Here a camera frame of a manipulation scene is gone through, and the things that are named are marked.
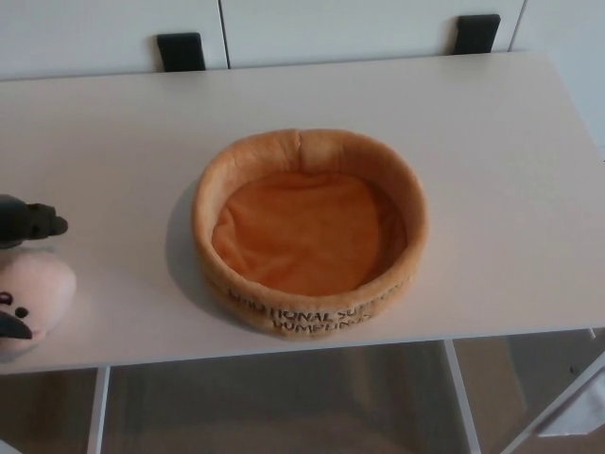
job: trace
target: round plush bed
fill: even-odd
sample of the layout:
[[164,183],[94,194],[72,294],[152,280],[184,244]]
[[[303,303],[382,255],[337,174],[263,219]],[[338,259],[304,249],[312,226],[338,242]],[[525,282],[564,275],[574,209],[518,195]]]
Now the round plush bed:
[[271,131],[206,167],[192,209],[203,274],[245,322],[298,338],[362,323],[408,287],[428,234],[412,169],[370,137]]

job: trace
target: white table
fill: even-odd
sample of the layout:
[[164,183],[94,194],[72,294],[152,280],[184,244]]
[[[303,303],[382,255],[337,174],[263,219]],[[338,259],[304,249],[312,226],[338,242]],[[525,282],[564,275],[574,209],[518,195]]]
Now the white table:
[[[411,291],[326,340],[226,316],[189,229],[209,160],[288,127],[387,142],[430,205]],[[60,327],[0,374],[98,367],[106,387],[118,364],[605,325],[602,163],[543,54],[3,82],[0,137],[2,191],[69,220],[40,245],[78,274]]]

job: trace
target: white furniture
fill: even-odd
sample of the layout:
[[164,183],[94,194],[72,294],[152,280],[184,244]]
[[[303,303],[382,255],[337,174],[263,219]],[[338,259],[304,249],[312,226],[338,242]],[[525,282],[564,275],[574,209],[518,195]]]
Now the white furniture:
[[222,0],[233,68],[448,54],[456,19],[502,17],[494,51],[509,50],[523,0]]
[[[3,82],[0,106],[3,190],[57,206],[70,231],[41,245],[78,274],[60,327],[3,358],[0,374],[98,367],[90,452],[117,364],[605,325],[603,169],[543,54]],[[409,294],[325,340],[281,340],[224,316],[191,240],[208,161],[238,137],[286,127],[384,140],[429,201]]]
[[158,33],[198,31],[208,68],[226,68],[217,0],[8,0],[0,4],[0,80],[148,73]]

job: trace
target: pink plush toy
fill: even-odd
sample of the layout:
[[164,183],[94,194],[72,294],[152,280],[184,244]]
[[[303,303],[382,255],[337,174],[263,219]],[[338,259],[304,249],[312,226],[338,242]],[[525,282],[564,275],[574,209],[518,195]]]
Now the pink plush toy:
[[75,291],[76,275],[52,253],[23,247],[0,251],[0,351],[44,339]]

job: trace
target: cabinet door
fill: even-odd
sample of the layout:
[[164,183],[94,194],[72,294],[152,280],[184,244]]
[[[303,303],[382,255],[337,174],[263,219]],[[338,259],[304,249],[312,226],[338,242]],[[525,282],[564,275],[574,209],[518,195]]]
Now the cabinet door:
[[222,0],[232,67],[442,54],[456,17],[498,13],[509,50],[523,0]]
[[3,1],[0,79],[154,71],[154,36],[179,31],[199,31],[207,66],[226,66],[216,0]]
[[603,0],[527,0],[513,44],[513,50],[550,53],[601,151],[605,151],[604,21]]

